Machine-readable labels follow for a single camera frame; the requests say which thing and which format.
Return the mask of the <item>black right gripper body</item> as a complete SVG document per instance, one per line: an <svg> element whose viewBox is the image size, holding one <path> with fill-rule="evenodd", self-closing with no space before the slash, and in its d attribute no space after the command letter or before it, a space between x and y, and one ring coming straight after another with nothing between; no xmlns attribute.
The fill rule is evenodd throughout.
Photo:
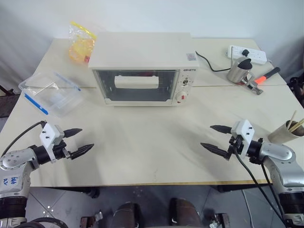
<svg viewBox="0 0 304 228"><path fill-rule="evenodd" d="M231 136L230 140L229 140L229 148L228 148L228 153L229 154L235 154L237 153L238 155L240 155L243 151L243 137L241 135L237 135L237 136Z"/></svg>

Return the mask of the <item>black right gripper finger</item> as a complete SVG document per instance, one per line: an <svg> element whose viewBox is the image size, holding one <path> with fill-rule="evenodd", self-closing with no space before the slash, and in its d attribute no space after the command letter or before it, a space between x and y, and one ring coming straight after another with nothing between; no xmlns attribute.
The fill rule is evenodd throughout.
<svg viewBox="0 0 304 228"><path fill-rule="evenodd" d="M232 129L229 126L224 126L224 125L212 125L212 126L210 126L210 128L212 128L213 130L216 130L220 133L224 133L224 134L227 134L227 133L231 134L231 129Z"/></svg>
<svg viewBox="0 0 304 228"><path fill-rule="evenodd" d="M209 144L209 143L202 143L201 142L200 144L201 144L201 146L203 146L205 149L207 149L211 153L216 154L218 156L221 156L227 161L230 159L230 153L229 152L227 152L225 150L222 150L222 149L218 148L217 146Z"/></svg>

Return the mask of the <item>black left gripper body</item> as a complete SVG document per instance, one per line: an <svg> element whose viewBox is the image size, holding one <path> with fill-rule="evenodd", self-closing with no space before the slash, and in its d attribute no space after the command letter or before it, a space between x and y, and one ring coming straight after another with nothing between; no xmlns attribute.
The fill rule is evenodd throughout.
<svg viewBox="0 0 304 228"><path fill-rule="evenodd" d="M63 140L61 140L58 145L54 145L53 153L57 160L60 160L62 158L71 158L71 153L66 149L66 146L67 144Z"/></svg>

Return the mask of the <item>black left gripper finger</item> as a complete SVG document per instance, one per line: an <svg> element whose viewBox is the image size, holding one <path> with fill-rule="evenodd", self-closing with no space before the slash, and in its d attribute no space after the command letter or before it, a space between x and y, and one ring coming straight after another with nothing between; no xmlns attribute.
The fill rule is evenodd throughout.
<svg viewBox="0 0 304 228"><path fill-rule="evenodd" d="M70 159L76 159L84 154L86 154L89 150L93 148L94 144L84 145L79 147L75 152L70 153Z"/></svg>
<svg viewBox="0 0 304 228"><path fill-rule="evenodd" d="M72 136L78 134L81 131L82 131L82 129L80 129L80 128L72 128L72 129L64 130L63 131L63 133L64 133L63 138L72 137Z"/></svg>

